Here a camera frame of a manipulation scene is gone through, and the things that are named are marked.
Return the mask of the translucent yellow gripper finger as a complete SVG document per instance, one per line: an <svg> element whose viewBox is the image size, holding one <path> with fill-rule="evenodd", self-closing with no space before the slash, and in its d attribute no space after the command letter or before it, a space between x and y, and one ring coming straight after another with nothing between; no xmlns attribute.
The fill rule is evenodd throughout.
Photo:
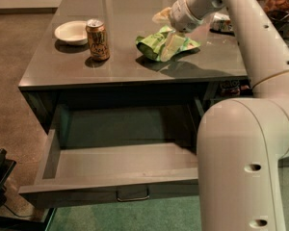
<svg viewBox="0 0 289 231"><path fill-rule="evenodd" d="M162 49L160 60L162 62L168 61L185 41L185 35L180 32L171 31L166 37L165 45Z"/></svg>
<svg viewBox="0 0 289 231"><path fill-rule="evenodd" d="M152 17L152 21L157 24L169 24L171 21L170 13L171 7L164 8Z"/></svg>

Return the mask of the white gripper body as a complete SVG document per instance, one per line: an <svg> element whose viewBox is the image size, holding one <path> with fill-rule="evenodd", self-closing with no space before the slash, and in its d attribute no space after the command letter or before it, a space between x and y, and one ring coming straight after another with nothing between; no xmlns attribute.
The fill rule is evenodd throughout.
<svg viewBox="0 0 289 231"><path fill-rule="evenodd" d="M203 21L194 17L187 0L177 0L171 7L170 23L177 32L192 33Z"/></svg>

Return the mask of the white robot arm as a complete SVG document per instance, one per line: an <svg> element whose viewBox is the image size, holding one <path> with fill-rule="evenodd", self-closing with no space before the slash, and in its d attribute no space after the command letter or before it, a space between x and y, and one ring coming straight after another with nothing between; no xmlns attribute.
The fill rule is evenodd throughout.
<svg viewBox="0 0 289 231"><path fill-rule="evenodd" d="M191 33L228 10L253 90L202 117L197 132L202 231L286 231L278 162L289 157L289 48L256 0L177 0L154 16Z"/></svg>

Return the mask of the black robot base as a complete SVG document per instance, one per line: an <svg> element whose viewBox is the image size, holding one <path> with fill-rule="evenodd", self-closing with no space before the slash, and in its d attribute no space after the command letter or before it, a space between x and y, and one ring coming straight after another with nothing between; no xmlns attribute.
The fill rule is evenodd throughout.
<svg viewBox="0 0 289 231"><path fill-rule="evenodd" d="M0 208L6 203L5 182L13 171L16 161L6 158L7 151L0 148ZM0 217L0 231L49 231L55 209L50 209L42 222L26 220L25 218Z"/></svg>

